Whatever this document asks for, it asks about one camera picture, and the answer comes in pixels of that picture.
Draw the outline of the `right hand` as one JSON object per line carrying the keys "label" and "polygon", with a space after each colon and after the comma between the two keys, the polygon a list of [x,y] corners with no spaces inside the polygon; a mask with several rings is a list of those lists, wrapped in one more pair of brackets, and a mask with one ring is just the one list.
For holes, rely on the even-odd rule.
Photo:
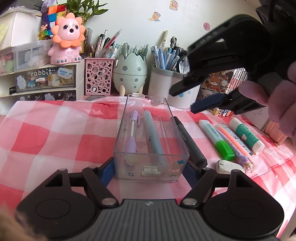
{"label": "right hand", "polygon": [[271,95],[253,81],[245,81],[239,92],[257,103],[268,107],[269,118],[280,124],[281,131],[295,144],[295,62],[287,71],[288,80],[283,80]]}

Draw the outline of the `left hand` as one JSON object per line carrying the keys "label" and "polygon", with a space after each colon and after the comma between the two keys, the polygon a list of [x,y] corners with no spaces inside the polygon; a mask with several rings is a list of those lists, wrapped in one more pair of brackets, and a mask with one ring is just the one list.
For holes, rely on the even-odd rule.
{"label": "left hand", "polygon": [[34,231],[25,215],[18,211],[12,211],[6,204],[1,204],[1,240],[38,241],[48,239],[43,234]]}

